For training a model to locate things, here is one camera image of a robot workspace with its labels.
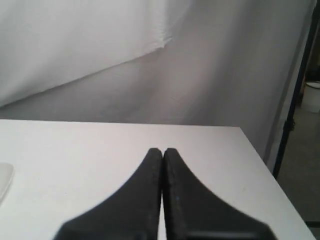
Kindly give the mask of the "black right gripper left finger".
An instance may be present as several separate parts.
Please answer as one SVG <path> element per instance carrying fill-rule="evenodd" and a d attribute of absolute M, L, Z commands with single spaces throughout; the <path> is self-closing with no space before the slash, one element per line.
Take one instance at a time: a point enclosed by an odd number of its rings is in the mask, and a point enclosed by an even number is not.
<path fill-rule="evenodd" d="M 132 176 L 114 194 L 65 222 L 57 240 L 156 240 L 162 197 L 163 156 L 148 150 Z"/>

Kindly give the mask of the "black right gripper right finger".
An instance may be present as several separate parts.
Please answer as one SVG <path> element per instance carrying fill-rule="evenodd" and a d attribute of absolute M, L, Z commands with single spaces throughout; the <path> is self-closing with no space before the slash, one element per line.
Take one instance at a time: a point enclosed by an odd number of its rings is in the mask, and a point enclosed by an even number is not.
<path fill-rule="evenodd" d="M 270 227 L 232 207 L 193 174 L 175 148 L 163 156 L 162 198 L 169 240 L 274 240 Z"/>

